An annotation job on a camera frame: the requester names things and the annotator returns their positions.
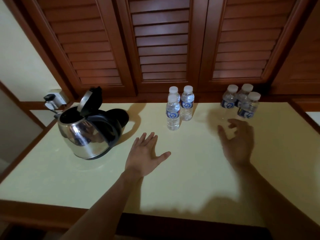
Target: bottle label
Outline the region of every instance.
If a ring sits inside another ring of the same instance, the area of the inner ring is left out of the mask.
[[[250,119],[254,116],[254,112],[248,112],[248,111],[245,111],[244,109],[239,108],[238,116],[245,119]]]
[[[234,105],[238,108],[240,108],[240,105],[241,105],[241,101],[239,99],[237,99],[237,101],[234,103]]]
[[[170,113],[168,110],[166,110],[166,114],[168,118],[175,119],[179,117],[180,110],[177,113]]]
[[[229,103],[225,100],[222,100],[221,102],[221,107],[226,108],[226,109],[232,109],[235,106],[234,103]]]
[[[190,102],[190,103],[182,102],[182,108],[191,109],[192,107],[193,107],[193,102]]]

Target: plastic bottle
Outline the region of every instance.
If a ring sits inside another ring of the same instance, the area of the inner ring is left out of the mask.
[[[189,121],[192,119],[193,111],[193,101],[195,100],[195,95],[193,94],[192,86],[185,86],[181,96],[181,119],[184,121]]]
[[[170,94],[175,94],[178,98],[178,102],[180,102],[180,94],[178,93],[178,88],[176,86],[169,88],[169,95]]]
[[[239,108],[240,105],[241,105],[241,102],[246,99],[246,97],[248,96],[249,92],[251,92],[253,88],[254,88],[254,86],[251,85],[251,84],[248,84],[248,83],[243,84],[242,88],[240,89],[240,91],[235,96],[237,98],[237,100],[234,103],[234,105]]]
[[[259,105],[261,94],[258,92],[250,92],[247,98],[242,101],[238,110],[238,116],[245,119],[250,119],[254,116]]]
[[[222,96],[221,101],[221,119],[222,121],[226,121],[227,119],[231,119],[233,114],[236,114],[234,111],[234,106],[236,102],[236,92],[238,91],[238,86],[231,84],[228,86],[228,89]]]
[[[175,94],[168,96],[168,103],[166,107],[167,126],[171,131],[179,129],[180,126],[180,104]]]

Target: kettle lid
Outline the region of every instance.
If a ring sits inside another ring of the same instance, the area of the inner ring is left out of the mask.
[[[90,88],[82,97],[77,111],[81,116],[87,117],[96,112],[102,105],[102,89],[101,87]]]

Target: wooden louvered shutter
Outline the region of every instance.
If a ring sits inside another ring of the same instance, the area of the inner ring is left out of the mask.
[[[320,1],[275,77],[272,94],[320,94]]]
[[[209,0],[199,90],[265,83],[308,2]]]
[[[116,0],[139,92],[196,90],[208,0]]]
[[[135,95],[111,0],[21,1],[78,95]]]

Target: countertop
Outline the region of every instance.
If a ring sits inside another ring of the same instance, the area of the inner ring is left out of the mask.
[[[127,110],[130,121],[120,143],[92,161],[76,157],[54,125],[0,184],[0,199],[88,209],[122,173],[134,139],[155,132],[155,153],[172,155],[137,185],[125,212],[264,226],[222,153],[219,104],[195,104],[194,117],[177,131],[167,129],[165,107],[102,104]],[[254,166],[320,224],[320,135],[287,103],[261,103],[248,122],[255,129]]]

